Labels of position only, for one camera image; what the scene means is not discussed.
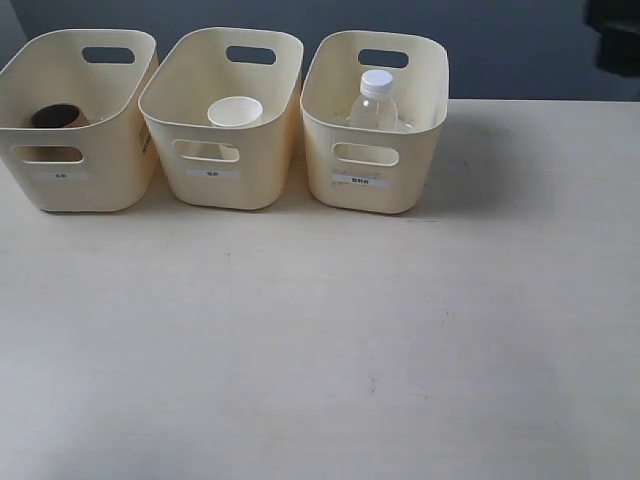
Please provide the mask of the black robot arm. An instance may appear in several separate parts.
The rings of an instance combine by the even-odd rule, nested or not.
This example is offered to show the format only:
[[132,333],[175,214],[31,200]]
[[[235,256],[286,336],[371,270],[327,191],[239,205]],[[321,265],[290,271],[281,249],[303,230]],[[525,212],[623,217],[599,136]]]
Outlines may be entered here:
[[590,0],[585,24],[599,35],[598,69],[621,77],[639,77],[639,0]]

